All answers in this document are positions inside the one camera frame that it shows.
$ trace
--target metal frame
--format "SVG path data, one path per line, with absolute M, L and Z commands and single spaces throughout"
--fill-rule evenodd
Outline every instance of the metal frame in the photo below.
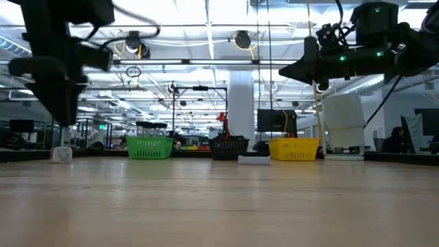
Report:
M 196 88 L 197 88 L 197 86 L 176 86 L 176 87 L 174 87 L 174 89 L 172 91 L 172 131 L 175 130 L 176 101 L 177 101 L 177 99 L 179 99 L 189 89 L 194 90 Z M 214 90 L 226 102 L 226 109 L 224 110 L 224 112 L 226 113 L 226 118 L 227 118 L 227 111 L 228 111 L 228 93 L 227 93 L 227 88 L 223 88 L 223 87 L 210 87 L 210 86 L 206 86 L 204 88 L 206 89 L 206 91 Z M 182 92 L 180 92 L 179 96 L 176 97 L 176 90 L 179 90 L 179 89 L 182 89 Z M 218 92 L 218 90 L 224 90 L 226 92 L 226 97 L 225 98 L 222 97 L 222 95 L 220 94 L 220 92 Z

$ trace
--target person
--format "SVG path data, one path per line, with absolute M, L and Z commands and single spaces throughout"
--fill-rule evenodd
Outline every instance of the person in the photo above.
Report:
M 392 136 L 384 140 L 383 145 L 381 146 L 381 151 L 392 154 L 407 154 L 404 134 L 404 129 L 402 127 L 393 128 Z

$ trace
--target ceiling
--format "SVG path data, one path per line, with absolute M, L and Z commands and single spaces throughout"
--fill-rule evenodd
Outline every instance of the ceiling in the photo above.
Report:
M 116 60 L 126 64 L 113 65 L 110 73 L 102 73 L 85 68 L 90 85 L 80 96 L 87 99 L 80 103 L 80 115 L 92 118 L 99 113 L 114 123 L 129 124 L 136 119 L 157 119 L 169 121 L 172 116 L 171 93 L 169 85 L 227 87 L 234 78 L 230 71 L 251 72 L 254 78 L 255 104 L 258 107 L 259 92 L 261 108 L 270 107 L 271 96 L 283 99 L 274 106 L 292 109 L 292 101 L 300 102 L 298 113 L 308 109 L 312 99 L 311 86 L 283 78 L 277 69 L 293 63 L 303 55 L 303 38 L 309 35 L 308 11 L 306 1 L 289 0 L 113 0 L 117 5 L 158 21 L 162 26 L 159 37 L 144 40 L 151 51 L 150 60 L 138 60 L 134 54 L 126 51 L 123 43 L 115 43 Z M 401 7 L 399 20 L 408 22 L 412 27 L 420 27 L 425 8 L 409 9 L 407 1 L 391 1 Z M 361 1 L 343 1 L 343 22 L 349 25 L 352 9 Z M 336 23 L 340 19 L 334 1 L 311 1 L 310 17 L 314 34 L 325 23 Z M 92 41 L 102 43 L 105 40 L 121 36 L 136 30 L 144 34 L 154 32 L 154 28 L 144 23 L 115 13 L 116 21 L 101 28 Z M 15 88 L 13 98 L 34 100 L 32 92 L 18 90 L 29 79 L 11 79 L 7 75 L 8 60 L 17 57 L 17 52 L 30 51 L 29 45 L 21 38 L 25 31 L 21 10 L 9 1 L 0 1 L 0 72 L 4 88 Z M 73 36 L 86 37 L 92 30 L 90 25 L 71 26 Z M 238 49 L 233 39 L 236 31 L 248 31 L 252 51 Z M 7 40 L 16 46 L 14 50 Z M 355 35 L 348 36 L 355 41 Z M 192 60 L 190 64 L 181 64 L 181 60 Z M 227 64 L 214 60 L 240 60 L 241 64 Z M 249 65 L 251 60 L 264 60 L 260 67 Z M 126 71 L 137 67 L 141 75 L 129 78 Z M 332 80 L 331 86 L 342 88 L 351 82 Z M 223 91 L 192 91 L 182 94 L 179 100 L 187 105 L 176 104 L 179 121 L 177 126 L 220 126 L 215 121 L 218 111 L 225 109 Z

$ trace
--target black basket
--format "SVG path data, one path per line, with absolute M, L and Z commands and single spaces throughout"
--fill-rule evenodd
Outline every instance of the black basket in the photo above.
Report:
M 214 139 L 209 140 L 211 154 L 214 160 L 237 160 L 239 155 L 247 153 L 248 139 Z

